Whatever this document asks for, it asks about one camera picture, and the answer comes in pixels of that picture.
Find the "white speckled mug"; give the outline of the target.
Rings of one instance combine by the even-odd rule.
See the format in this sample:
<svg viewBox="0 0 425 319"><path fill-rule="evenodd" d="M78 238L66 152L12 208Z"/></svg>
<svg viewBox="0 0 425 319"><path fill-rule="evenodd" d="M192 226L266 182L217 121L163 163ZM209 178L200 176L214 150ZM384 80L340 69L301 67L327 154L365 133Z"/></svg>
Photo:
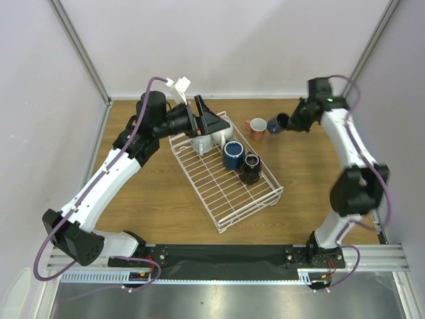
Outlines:
<svg viewBox="0 0 425 319"><path fill-rule="evenodd" d="M225 128L211 134L212 140L215 144L221 148L232 138L233 136L233 127Z"/></svg>

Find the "clear plastic cup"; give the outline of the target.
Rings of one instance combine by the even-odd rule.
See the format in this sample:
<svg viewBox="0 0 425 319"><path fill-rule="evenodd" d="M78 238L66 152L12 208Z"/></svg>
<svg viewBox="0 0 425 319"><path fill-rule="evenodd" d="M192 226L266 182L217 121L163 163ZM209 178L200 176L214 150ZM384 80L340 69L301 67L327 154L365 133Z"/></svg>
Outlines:
<svg viewBox="0 0 425 319"><path fill-rule="evenodd" d="M210 134L205 136L198 136L191 140L193 149L199 156L204 156L213 148L213 139Z"/></svg>

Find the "small dark blue cup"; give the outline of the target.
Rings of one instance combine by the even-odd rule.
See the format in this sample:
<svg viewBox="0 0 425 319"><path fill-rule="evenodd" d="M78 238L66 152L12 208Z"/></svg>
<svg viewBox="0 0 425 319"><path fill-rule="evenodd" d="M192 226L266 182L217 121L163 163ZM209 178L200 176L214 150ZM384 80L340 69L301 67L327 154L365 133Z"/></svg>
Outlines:
<svg viewBox="0 0 425 319"><path fill-rule="evenodd" d="M288 127L290 117L286 113L279 113L267 122L267 131L271 134L279 134Z"/></svg>

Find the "dark blue enamel mug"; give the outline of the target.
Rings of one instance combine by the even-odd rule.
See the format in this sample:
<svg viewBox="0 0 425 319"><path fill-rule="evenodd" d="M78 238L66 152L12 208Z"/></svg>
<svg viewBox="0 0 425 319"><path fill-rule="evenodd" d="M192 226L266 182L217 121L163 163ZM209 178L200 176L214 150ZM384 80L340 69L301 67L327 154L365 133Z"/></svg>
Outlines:
<svg viewBox="0 0 425 319"><path fill-rule="evenodd" d="M222 151L223 165L226 169L239 170L244 159L245 149L238 141L229 141Z"/></svg>

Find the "black mug white interior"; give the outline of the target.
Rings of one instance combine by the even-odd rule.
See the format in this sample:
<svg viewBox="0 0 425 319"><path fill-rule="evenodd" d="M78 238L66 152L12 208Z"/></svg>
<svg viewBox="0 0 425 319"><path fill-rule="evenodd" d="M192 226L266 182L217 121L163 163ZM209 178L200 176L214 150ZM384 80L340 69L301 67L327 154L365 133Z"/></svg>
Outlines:
<svg viewBox="0 0 425 319"><path fill-rule="evenodd" d="M260 157L248 152L240 166L239 179L246 185L253 185L260 179L262 163Z"/></svg>

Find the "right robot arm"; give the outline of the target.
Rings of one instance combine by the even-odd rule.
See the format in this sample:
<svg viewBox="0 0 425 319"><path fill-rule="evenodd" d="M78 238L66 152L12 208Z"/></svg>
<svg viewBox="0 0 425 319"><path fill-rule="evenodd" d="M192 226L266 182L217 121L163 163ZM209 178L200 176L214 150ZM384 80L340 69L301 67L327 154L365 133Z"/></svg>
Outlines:
<svg viewBox="0 0 425 319"><path fill-rule="evenodd" d="M330 76L308 80L308 96L300 98L288 120L288 129L295 132L308 132L315 122L322 125L341 165L329 194L331 210L310 235L301 258L311 267L327 265L330 258L339 256L345 235L362 226L364 216L389 197L388 166L379 164L366 149L355 127L352 107L345 97L333 93L330 80Z"/></svg>

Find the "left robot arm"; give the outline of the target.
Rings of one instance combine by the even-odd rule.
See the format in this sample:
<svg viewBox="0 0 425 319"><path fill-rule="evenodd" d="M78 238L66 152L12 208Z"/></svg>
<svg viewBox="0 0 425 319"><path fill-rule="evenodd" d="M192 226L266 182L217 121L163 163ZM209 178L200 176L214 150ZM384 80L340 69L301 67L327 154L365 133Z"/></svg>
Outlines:
<svg viewBox="0 0 425 319"><path fill-rule="evenodd" d="M168 108L164 93L154 90L141 95L136 113L112 144L105 162L78 195L60 211L48 209L43 225L51 235L51 243L74 262L87 266L100 256L123 256L131 266L141 265L146 250L137 235L96 232L95 226L121 187L135 175L159 149L160 139L178 134L194 140L229 128L195 96L198 115L188 102Z"/></svg>

